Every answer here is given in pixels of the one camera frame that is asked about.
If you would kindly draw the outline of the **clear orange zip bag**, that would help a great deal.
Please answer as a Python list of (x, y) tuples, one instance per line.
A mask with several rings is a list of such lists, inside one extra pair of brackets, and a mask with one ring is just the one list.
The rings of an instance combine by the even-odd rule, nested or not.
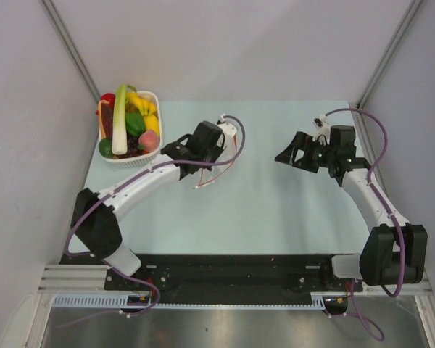
[[(226, 160), (232, 159), (236, 155), (238, 149), (239, 145), (237, 136), (234, 136), (231, 140), (226, 140), (224, 151), (217, 161), (225, 162)], [(201, 168), (196, 174), (198, 182), (194, 186), (194, 189), (201, 189), (210, 185), (211, 183), (214, 183), (220, 176), (229, 170), (232, 165), (233, 162), (230, 162), (227, 165)]]

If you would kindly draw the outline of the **pink peach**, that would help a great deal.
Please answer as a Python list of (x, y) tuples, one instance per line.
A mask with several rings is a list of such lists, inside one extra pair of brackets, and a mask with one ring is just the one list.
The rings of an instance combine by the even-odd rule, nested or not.
[(141, 150), (153, 152), (159, 145), (160, 137), (153, 130), (147, 130), (138, 138), (138, 148)]

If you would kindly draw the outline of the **green bell pepper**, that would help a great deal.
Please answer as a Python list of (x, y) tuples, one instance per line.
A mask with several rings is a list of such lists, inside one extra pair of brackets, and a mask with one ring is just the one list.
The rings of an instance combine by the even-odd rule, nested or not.
[(127, 113), (125, 116), (125, 127), (128, 134), (139, 137), (146, 131), (144, 119), (140, 113)]

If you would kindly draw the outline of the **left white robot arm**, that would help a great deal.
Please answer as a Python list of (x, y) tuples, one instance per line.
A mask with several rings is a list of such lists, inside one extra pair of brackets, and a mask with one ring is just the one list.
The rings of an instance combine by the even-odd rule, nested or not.
[(72, 231), (98, 260), (121, 272), (129, 289), (144, 285), (141, 260), (123, 242), (120, 221), (150, 194), (222, 160), (232, 147), (236, 127), (230, 123), (202, 121), (192, 134), (164, 146), (143, 170), (110, 188), (93, 192), (83, 189), (77, 196)]

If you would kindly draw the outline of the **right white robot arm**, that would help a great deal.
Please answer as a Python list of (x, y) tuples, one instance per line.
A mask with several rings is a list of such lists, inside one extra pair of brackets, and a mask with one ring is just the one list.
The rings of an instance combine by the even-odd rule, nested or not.
[(346, 279), (369, 286), (420, 283), (423, 279), (428, 234), (394, 207), (378, 186), (370, 163), (356, 155), (352, 126), (323, 126), (315, 136), (297, 132), (275, 161), (316, 173), (325, 168), (360, 211), (369, 236), (359, 254), (338, 254), (321, 270), (320, 283), (336, 291)]

